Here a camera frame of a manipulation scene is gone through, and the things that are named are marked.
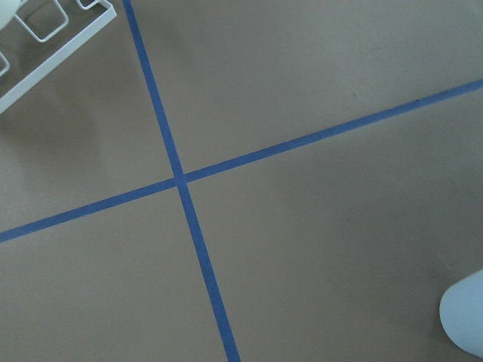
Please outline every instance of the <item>white cup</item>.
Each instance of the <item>white cup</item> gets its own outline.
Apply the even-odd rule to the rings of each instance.
[[[0,0],[0,30],[14,17],[20,6],[20,0]]]
[[[455,345],[483,358],[483,270],[446,290],[439,317]]]

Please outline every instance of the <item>light blue object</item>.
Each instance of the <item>light blue object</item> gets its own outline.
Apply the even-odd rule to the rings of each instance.
[[[483,270],[446,290],[439,316],[455,345],[483,358]]]

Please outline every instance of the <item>white rack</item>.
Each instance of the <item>white rack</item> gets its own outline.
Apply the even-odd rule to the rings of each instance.
[[[25,5],[29,0],[21,0],[20,7]],[[18,15],[15,14],[17,22],[38,42],[44,43],[53,38],[58,32],[67,26],[69,23],[69,16],[64,11],[58,0],[52,0],[57,10],[62,14],[63,22],[55,29],[51,30],[45,37],[40,38],[35,31],[29,27],[26,22]],[[75,0],[77,5],[82,10],[89,10],[95,5],[102,5],[106,10],[99,15],[92,23],[87,25],[83,30],[74,35],[65,45],[55,51],[49,56],[43,63],[37,68],[32,70],[16,85],[9,89],[0,98],[0,114],[3,113],[8,107],[16,102],[21,96],[23,96],[28,90],[42,80],[48,73],[54,70],[59,64],[61,64],[70,54],[79,49],[87,40],[92,38],[97,32],[99,32],[105,25],[107,25],[112,19],[115,18],[116,12],[112,4],[107,0],[93,0],[88,5],[84,5],[82,0]],[[8,77],[8,70],[10,69],[10,63],[4,54],[0,51],[0,81],[3,77]]]

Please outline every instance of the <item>blue line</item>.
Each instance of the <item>blue line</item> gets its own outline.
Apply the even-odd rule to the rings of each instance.
[[[395,108],[386,109],[372,115],[367,115],[362,118],[357,118],[353,121],[348,121],[346,123],[338,124],[327,128],[325,130],[320,130],[315,133],[311,133],[302,137],[298,137],[294,140],[279,143],[274,146],[261,149],[259,151],[251,152],[246,155],[238,156],[226,161],[222,161],[218,164],[213,164],[211,166],[204,167],[200,170],[195,170],[189,172],[185,175],[186,181],[188,183],[196,181],[197,179],[202,179],[208,176],[212,176],[216,173],[230,170],[235,167],[243,166],[244,164],[250,164],[251,162],[261,160],[279,153],[289,151],[291,149],[296,149],[310,143],[318,142],[326,138],[336,136],[341,133],[348,132],[350,130],[355,130],[356,128],[364,127],[369,124],[373,124],[388,118],[395,117],[397,115],[402,115],[407,112],[414,111],[415,109],[423,108],[435,103],[439,103],[444,100],[449,100],[450,98],[458,97],[462,94],[467,94],[469,92],[477,91],[483,88],[483,79],[473,81],[461,85],[459,87],[451,88],[449,90],[444,90],[440,93],[433,94],[432,96],[424,97],[419,100],[414,100],[412,102],[401,104]]]
[[[134,15],[134,9],[132,7],[131,0],[123,0],[123,3],[125,6],[126,15],[128,17],[129,26],[131,27],[134,43],[136,45],[137,54],[140,58],[144,78],[146,79],[146,84],[148,86],[149,95],[151,96],[152,106],[154,107],[159,128],[161,130],[163,140],[165,141],[166,152],[168,153],[174,179],[178,188],[178,193],[180,194],[181,203],[183,204],[189,231],[195,245],[196,255],[198,257],[198,262],[205,280],[206,289],[210,298],[214,317],[217,321],[218,330],[220,331],[226,357],[229,362],[239,362],[240,356],[238,354],[238,349],[236,348],[232,329],[229,325],[225,306],[223,305],[220,288],[218,287],[217,279],[215,278],[213,266],[208,255],[208,249],[206,247],[205,239],[203,238],[202,230],[196,215],[195,206],[191,199],[191,194],[189,193],[183,168],[181,167],[180,157],[176,150],[176,145],[174,143],[174,138],[165,114],[161,96],[155,83],[154,75],[152,74],[149,58],[144,47],[139,26],[137,25],[136,17]]]
[[[79,217],[86,216],[91,213],[109,209],[120,204],[125,204],[129,201],[137,200],[138,198],[143,198],[157,192],[172,189],[175,186],[176,183],[174,182],[174,179],[167,179],[165,181],[161,181],[160,183],[144,186],[140,189],[129,191],[121,195],[104,199],[102,201],[94,202],[93,204],[66,211],[65,213],[59,213],[42,220],[31,222],[30,224],[18,226],[16,228],[0,232],[0,243],[19,238],[20,236],[28,235],[33,232],[38,232],[40,230],[50,228],[51,226],[59,225],[63,222],[78,219]]]

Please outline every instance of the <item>gray floor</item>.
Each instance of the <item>gray floor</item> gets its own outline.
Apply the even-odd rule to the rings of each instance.
[[[0,236],[173,177],[113,3],[0,115]],[[186,172],[483,76],[476,0],[134,9]],[[479,360],[438,302],[483,268],[482,97],[189,184],[241,360]],[[2,361],[226,360],[175,189],[4,242],[0,271]]]

